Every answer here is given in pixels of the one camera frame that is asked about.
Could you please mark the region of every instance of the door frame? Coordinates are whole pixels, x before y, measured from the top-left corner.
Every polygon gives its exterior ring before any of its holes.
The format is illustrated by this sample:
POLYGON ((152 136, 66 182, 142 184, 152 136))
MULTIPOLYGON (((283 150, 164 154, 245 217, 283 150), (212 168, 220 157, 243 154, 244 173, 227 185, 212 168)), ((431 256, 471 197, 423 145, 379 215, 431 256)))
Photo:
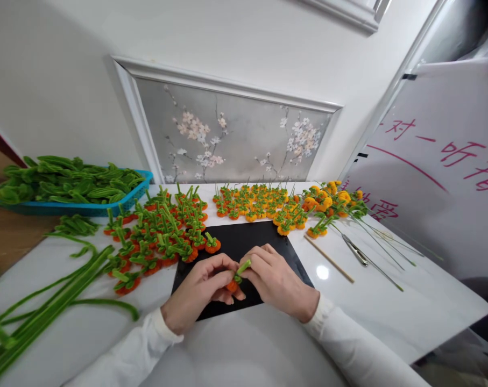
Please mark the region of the door frame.
POLYGON ((423 24, 421 31, 419 32, 418 36, 412 43, 411 48, 409 49, 407 55, 405 56, 403 62, 400 65, 400 68, 396 72, 393 80, 389 84, 386 92, 384 93, 382 99, 378 103, 373 116, 371 117, 370 121, 368 122, 366 129, 360 136, 355 149, 351 153, 346 165, 344 166, 343 170, 339 174, 339 180, 344 181, 348 175, 348 172, 351 169, 354 161, 357 159, 358 153, 362 151, 365 147, 366 143, 371 139, 374 135, 376 129, 384 119, 385 115, 391 108, 394 100, 396 99, 398 93, 401 91, 402 87, 406 82, 410 82, 410 80, 404 80, 404 74, 411 74, 412 71, 418 66, 419 60, 424 48, 428 45, 432 37, 434 36, 436 27, 438 26, 439 22, 439 15, 443 12, 448 5, 450 5, 453 0, 437 0, 434 8, 430 12, 427 20, 423 24))

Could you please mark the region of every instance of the black mat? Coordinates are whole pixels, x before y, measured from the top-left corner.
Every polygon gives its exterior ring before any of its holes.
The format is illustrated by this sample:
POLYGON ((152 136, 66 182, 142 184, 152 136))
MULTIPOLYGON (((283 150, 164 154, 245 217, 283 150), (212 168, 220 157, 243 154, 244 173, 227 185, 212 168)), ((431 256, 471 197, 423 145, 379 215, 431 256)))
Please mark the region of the black mat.
MULTIPOLYGON (((206 228, 206 231, 209 232, 212 237, 216 237, 221 241, 222 247, 217 254, 226 253, 237 262, 240 262, 240 259, 254 246, 262 246, 269 243, 285 258, 288 265, 303 282, 312 288, 314 287, 290 241, 286 236, 278 234, 277 227, 273 225, 272 221, 213 226, 206 228)), ((178 269, 175 273, 172 293, 179 287, 188 273, 190 273, 190 270, 196 262, 209 257, 211 257, 211 254, 202 250, 199 252, 199 257, 193 263, 179 261, 178 269)), ((226 305, 222 302, 211 302, 204 308, 197 320, 204 320, 213 316, 218 316, 219 314, 229 313, 263 303, 258 291, 248 280, 245 279, 242 281, 241 289, 246 295, 245 300, 235 300, 233 305, 226 305)))

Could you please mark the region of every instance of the wooden stick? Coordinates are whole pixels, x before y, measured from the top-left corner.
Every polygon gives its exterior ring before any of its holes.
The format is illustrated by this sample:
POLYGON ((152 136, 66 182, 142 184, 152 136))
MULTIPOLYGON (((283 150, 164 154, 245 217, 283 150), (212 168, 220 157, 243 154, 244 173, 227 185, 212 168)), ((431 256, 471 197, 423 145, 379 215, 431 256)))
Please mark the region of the wooden stick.
POLYGON ((336 269, 339 271, 339 273, 341 273, 341 274, 342 274, 344 277, 346 277, 346 279, 347 279, 349 282, 351 282, 351 283, 354 283, 354 282, 355 282, 355 280, 354 280, 353 278, 351 278, 351 277, 349 276, 349 274, 348 274, 348 273, 346 273, 346 272, 345 272, 343 269, 341 269, 341 267, 340 267, 340 266, 339 266, 337 263, 335 263, 335 261, 334 261, 332 258, 330 258, 330 257, 329 257, 329 256, 328 256, 328 255, 327 255, 327 254, 326 254, 326 253, 323 251, 323 250, 321 250, 321 249, 319 248, 319 246, 318 246, 318 245, 316 245, 316 244, 315 244, 315 243, 312 241, 312 239, 310 239, 310 237, 309 237, 307 234, 305 234, 305 239, 306 239, 307 241, 309 241, 309 242, 310 242, 310 244, 311 244, 312 246, 314 246, 314 247, 315 247, 315 249, 316 249, 318 252, 320 252, 320 253, 321 253, 321 255, 322 255, 322 256, 324 256, 324 257, 325 257, 325 258, 328 260, 328 262, 330 262, 330 263, 331 263, 331 264, 332 264, 332 265, 333 265, 333 266, 334 266, 334 267, 335 267, 335 268, 336 268, 336 269))

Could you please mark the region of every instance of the white flower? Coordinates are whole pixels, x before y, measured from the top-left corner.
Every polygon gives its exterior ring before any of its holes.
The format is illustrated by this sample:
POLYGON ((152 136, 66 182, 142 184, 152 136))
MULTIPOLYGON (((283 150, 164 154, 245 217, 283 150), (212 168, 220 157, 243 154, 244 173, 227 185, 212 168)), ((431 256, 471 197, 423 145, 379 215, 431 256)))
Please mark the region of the white flower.
POLYGON ((190 112, 183 112, 183 122, 191 123, 194 115, 190 112))
POLYGON ((211 160, 216 162, 217 164, 222 164, 224 162, 224 159, 220 156, 212 156, 211 160))
POLYGON ((206 133, 209 133, 211 131, 211 129, 208 127, 208 125, 201 124, 201 125, 199 125, 199 131, 201 133, 206 134, 206 133))
POLYGON ((182 135, 185 135, 188 133, 188 126, 184 125, 184 124, 178 124, 178 131, 179 133, 181 133, 182 135))

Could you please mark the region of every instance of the white wall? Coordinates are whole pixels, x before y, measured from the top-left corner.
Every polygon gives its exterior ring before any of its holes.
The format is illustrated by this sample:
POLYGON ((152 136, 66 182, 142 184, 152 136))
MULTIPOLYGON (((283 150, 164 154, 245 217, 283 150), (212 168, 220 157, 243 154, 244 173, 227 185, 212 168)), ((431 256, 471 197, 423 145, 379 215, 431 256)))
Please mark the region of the white wall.
POLYGON ((0 0, 0 130, 145 168, 117 54, 345 105, 317 173, 337 177, 434 4, 392 0, 366 36, 295 0, 0 0))

